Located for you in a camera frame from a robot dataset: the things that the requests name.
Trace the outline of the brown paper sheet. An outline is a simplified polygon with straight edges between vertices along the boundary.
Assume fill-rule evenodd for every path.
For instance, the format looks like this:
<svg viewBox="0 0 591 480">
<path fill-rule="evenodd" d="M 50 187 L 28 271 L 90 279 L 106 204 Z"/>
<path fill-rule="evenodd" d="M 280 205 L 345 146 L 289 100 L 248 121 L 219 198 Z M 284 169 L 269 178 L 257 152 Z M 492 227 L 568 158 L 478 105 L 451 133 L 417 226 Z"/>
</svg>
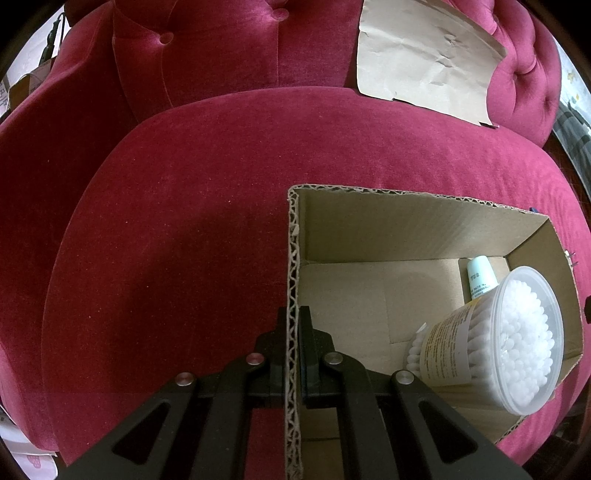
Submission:
<svg viewBox="0 0 591 480">
<path fill-rule="evenodd" d="M 475 125 L 491 126 L 487 92 L 506 50 L 443 1 L 366 1 L 356 51 L 356 85 Z"/>
</svg>

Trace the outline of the cotton swab plastic jar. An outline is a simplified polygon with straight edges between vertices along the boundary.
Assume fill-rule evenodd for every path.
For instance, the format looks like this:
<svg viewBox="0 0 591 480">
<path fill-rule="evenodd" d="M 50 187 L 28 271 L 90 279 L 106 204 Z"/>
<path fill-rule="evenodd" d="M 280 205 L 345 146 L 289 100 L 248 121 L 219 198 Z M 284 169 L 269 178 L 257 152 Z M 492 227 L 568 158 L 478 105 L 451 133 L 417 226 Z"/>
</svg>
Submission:
<svg viewBox="0 0 591 480">
<path fill-rule="evenodd" d="M 563 352 L 558 299 L 541 273 L 521 266 L 447 319 L 422 325 L 404 367 L 454 406 L 523 417 L 551 397 Z"/>
</svg>

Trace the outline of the cardboard box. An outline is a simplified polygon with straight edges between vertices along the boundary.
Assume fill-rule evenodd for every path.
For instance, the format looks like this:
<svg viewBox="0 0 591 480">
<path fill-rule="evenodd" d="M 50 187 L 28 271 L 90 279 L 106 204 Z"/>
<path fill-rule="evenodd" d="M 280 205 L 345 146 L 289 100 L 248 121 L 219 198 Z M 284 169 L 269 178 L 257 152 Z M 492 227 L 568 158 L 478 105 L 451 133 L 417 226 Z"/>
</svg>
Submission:
<svg viewBox="0 0 591 480">
<path fill-rule="evenodd" d="M 499 277 L 529 266 L 551 285 L 565 337 L 559 385 L 546 404 L 562 407 L 574 398 L 569 384 L 583 376 L 583 305 L 590 294 L 585 222 L 561 227 L 558 214 L 540 201 L 521 210 L 470 198 L 341 186 L 295 186 L 288 202 L 288 478 L 347 479 L 335 409 L 310 409 L 301 400 L 301 308 L 310 308 L 312 326 L 332 336 L 336 351 L 392 375 L 405 370 L 404 356 L 422 325 L 439 323 L 469 303 L 466 265 L 479 255 L 491 259 Z M 504 410 L 445 402 L 496 447 L 527 421 Z"/>
</svg>

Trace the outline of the red velvet tufted sofa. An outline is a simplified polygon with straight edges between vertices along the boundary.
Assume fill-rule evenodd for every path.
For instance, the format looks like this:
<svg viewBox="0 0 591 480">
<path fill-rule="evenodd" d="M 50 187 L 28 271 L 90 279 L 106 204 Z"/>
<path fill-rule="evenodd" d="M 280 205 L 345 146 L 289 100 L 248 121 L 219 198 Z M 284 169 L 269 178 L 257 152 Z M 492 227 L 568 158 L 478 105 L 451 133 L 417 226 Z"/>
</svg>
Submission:
<svg viewBox="0 0 591 480">
<path fill-rule="evenodd" d="M 1 127 L 1 399 L 83 455 L 180 371 L 252 351 L 287 302 L 287 191 L 359 186 L 550 217 L 590 295 L 590 231 L 544 151 L 560 60 L 517 1 L 454 8 L 507 50 L 494 128 L 360 94 L 359 1 L 69 1 Z"/>
</svg>

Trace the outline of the small white tube bottle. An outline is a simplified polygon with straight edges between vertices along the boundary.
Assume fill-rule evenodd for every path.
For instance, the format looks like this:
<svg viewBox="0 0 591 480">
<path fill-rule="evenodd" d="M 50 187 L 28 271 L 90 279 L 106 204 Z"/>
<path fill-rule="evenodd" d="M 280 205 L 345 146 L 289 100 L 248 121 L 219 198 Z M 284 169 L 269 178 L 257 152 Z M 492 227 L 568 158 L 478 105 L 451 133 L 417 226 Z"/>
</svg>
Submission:
<svg viewBox="0 0 591 480">
<path fill-rule="evenodd" d="M 487 256 L 480 255 L 467 263 L 470 296 L 475 300 L 499 285 L 492 264 Z"/>
</svg>

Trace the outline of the grey plaid blanket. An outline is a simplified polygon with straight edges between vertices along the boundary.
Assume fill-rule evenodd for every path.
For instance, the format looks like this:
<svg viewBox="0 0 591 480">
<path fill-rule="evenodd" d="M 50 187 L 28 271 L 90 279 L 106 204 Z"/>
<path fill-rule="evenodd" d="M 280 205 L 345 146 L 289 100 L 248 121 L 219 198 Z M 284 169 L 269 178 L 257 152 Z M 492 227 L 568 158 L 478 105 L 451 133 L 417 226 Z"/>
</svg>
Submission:
<svg viewBox="0 0 591 480">
<path fill-rule="evenodd" d="M 567 153 L 587 194 L 590 194 L 590 126 L 570 105 L 559 103 L 553 132 Z"/>
</svg>

